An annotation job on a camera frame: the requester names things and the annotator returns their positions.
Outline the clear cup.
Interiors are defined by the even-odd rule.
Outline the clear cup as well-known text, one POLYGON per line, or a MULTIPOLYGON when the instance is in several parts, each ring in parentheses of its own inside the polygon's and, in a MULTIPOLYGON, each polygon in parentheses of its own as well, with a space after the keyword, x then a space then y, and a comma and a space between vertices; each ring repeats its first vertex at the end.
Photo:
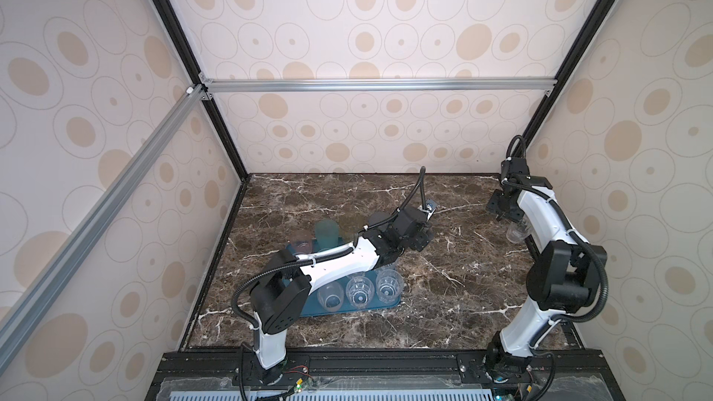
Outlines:
POLYGON ((530 236, 530 226, 527 221, 512 222, 506 231, 506 239, 512 244, 523 243, 530 236))
POLYGON ((395 269, 384 269, 376 275, 376 295, 383 304, 395 304, 404 290, 404 280, 395 269))
POLYGON ((345 287, 347 300, 355 309, 367 308, 374 293, 374 284, 365 274, 351 276, 345 287))

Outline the teal plastic tray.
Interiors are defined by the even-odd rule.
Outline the teal plastic tray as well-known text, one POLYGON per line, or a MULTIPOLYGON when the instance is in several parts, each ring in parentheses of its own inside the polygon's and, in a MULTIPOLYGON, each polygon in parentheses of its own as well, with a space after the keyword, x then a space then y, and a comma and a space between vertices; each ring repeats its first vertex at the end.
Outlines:
POLYGON ((393 265, 378 267, 377 262, 379 256, 374 245, 363 237, 359 237, 351 243, 345 243, 338 247, 324 250, 321 252, 312 252, 311 254, 296 254, 291 245, 285 249, 287 257, 290 259, 308 259, 321 258, 321 263, 309 263, 302 268, 310 278, 311 290, 306 299, 306 304, 302 308, 302 317, 324 317, 328 315, 355 313, 369 310, 390 309, 394 308, 401 302, 400 299, 395 304, 383 304, 376 295, 376 275, 384 269, 395 269, 393 265), (350 277, 357 274, 365 274, 374 284, 374 298, 365 309, 355 309, 345 295, 345 302, 342 308, 336 313, 327 313, 319 304, 318 290, 333 281, 338 281, 343 285, 345 290, 346 284, 350 277))

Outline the green textured plastic cup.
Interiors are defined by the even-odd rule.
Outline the green textured plastic cup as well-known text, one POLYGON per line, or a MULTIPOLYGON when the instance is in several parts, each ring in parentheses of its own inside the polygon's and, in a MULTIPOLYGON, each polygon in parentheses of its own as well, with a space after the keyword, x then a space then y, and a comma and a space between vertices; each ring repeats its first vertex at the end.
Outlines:
POLYGON ((332 219, 322 219, 315 224, 315 240, 320 251, 329 250, 341 245, 340 228, 332 219))

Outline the frosted white plastic cup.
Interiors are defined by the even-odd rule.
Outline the frosted white plastic cup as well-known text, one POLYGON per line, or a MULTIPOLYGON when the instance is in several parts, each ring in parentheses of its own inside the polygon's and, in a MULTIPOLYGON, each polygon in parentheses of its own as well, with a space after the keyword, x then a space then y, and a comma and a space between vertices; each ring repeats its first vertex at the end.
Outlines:
POLYGON ((318 290, 318 301, 327 313, 338 312, 345 302, 345 290, 338 281, 333 281, 318 290))

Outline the pink plastic cup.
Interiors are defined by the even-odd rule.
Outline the pink plastic cup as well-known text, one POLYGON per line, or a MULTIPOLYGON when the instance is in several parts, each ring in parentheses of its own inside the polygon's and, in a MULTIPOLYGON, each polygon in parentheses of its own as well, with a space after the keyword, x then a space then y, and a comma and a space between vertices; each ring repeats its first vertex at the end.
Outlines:
POLYGON ((291 239, 290 244, 296 254, 311 254, 313 252, 313 241, 310 238, 294 238, 291 239))

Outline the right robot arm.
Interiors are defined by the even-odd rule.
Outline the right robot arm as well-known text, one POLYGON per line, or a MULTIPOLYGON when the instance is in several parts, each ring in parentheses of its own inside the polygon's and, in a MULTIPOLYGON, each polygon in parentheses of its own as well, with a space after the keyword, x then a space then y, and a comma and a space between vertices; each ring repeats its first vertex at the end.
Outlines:
POLYGON ((559 323, 597 317, 605 308, 609 283, 606 250, 575 229, 549 180, 531 174, 523 136, 512 138, 499 181, 488 211, 510 221, 512 236, 525 242, 534 257, 525 280, 527 299, 486 349, 486 374, 503 384, 525 372, 541 341, 559 323))

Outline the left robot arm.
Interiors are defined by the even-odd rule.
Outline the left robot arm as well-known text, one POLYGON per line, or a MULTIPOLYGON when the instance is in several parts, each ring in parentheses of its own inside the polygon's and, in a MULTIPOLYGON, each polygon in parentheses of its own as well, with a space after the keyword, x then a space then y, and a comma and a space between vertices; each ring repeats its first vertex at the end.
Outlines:
POLYGON ((341 278, 392 265, 404 252, 421 252, 434 239, 430 219, 436 204, 425 197, 425 173, 423 166, 403 202, 349 243, 313 254, 280 250, 259 273, 237 285, 230 307, 253 332, 252 351, 262 369, 284 362, 287 330, 312 293, 341 278))

